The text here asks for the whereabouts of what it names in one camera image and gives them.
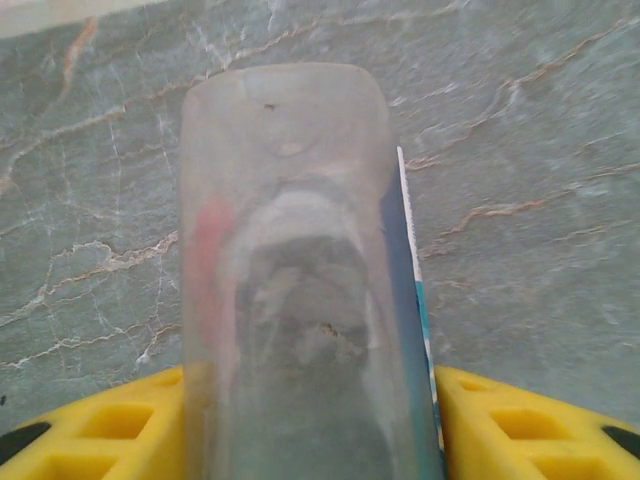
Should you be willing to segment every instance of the black rubber pad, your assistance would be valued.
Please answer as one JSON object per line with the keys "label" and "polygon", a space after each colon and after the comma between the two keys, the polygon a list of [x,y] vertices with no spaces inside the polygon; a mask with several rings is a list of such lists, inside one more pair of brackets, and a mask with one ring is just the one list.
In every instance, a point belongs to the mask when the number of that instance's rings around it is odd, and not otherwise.
{"label": "black rubber pad", "polygon": [[32,423],[0,437],[0,465],[8,462],[51,428],[47,422]]}
{"label": "black rubber pad", "polygon": [[612,425],[602,427],[602,431],[609,435],[611,440],[640,460],[640,435]]}

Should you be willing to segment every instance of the marble surface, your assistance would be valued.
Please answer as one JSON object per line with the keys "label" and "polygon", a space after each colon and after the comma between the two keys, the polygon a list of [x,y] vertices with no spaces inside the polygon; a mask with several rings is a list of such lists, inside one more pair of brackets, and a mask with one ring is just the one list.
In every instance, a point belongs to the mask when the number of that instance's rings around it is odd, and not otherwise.
{"label": "marble surface", "polygon": [[360,65],[407,156],[437,362],[640,426],[633,0],[152,5],[0,42],[0,430],[180,361],[187,89]]}

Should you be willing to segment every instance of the yellow plastic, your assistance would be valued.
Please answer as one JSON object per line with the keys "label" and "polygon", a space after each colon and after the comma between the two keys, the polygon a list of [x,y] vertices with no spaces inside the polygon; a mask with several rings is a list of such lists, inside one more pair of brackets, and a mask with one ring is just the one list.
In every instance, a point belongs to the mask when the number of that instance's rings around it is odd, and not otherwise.
{"label": "yellow plastic", "polygon": [[[615,419],[436,367],[449,480],[635,480],[640,461],[602,432]],[[79,400],[0,480],[184,480],[182,369]]]}
{"label": "yellow plastic", "polygon": [[183,480],[182,369],[34,418],[52,426],[0,467],[0,480]]}
{"label": "yellow plastic", "polygon": [[635,480],[612,418],[448,367],[436,384],[449,480]]}

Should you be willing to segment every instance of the gray marble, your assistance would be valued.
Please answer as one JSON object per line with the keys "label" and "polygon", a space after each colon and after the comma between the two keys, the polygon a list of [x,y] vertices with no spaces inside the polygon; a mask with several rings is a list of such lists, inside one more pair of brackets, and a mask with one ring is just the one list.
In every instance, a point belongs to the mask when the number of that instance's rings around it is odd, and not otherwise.
{"label": "gray marble", "polygon": [[0,430],[180,362],[187,89],[305,60],[392,109],[438,363],[640,426],[634,0],[169,2],[0,42]]}

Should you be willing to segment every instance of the clear glass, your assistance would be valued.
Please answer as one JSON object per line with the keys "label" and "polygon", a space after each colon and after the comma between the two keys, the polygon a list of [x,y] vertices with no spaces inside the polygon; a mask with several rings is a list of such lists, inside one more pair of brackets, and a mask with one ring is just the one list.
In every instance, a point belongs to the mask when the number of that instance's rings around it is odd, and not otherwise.
{"label": "clear glass", "polygon": [[394,263],[409,250],[396,139],[373,78],[332,64],[227,72],[188,93],[183,118],[188,478],[442,478],[411,259]]}

